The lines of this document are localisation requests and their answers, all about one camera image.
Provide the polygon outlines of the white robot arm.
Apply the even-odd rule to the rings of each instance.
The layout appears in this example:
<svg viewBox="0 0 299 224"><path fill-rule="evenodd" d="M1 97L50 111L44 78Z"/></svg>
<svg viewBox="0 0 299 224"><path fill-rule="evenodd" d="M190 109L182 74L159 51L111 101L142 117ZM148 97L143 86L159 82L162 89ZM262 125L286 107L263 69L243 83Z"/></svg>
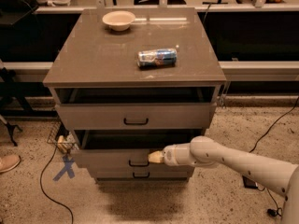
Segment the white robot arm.
<svg viewBox="0 0 299 224"><path fill-rule="evenodd" d="M190 143L166 146L148 155L151 163L209 167L223 164L284 198L281 224L299 223L299 165L225 147L197 136Z"/></svg>

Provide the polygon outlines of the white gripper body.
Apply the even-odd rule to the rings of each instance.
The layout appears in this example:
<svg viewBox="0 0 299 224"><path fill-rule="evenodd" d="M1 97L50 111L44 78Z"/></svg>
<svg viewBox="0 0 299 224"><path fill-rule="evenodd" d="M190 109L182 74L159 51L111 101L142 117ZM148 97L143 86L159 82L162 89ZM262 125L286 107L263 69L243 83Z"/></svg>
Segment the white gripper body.
<svg viewBox="0 0 299 224"><path fill-rule="evenodd" d="M190 152L190 144L171 145L163 149L164 163L168 166L194 166L195 158Z"/></svg>

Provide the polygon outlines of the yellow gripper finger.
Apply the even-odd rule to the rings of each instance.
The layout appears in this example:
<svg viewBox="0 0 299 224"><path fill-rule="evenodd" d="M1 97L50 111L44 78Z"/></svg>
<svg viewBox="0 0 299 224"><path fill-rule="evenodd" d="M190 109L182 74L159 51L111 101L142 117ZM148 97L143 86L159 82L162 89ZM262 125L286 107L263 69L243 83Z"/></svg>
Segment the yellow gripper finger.
<svg viewBox="0 0 299 224"><path fill-rule="evenodd" d="M150 163L164 163L164 153L162 151L154 151L148 155Z"/></svg>

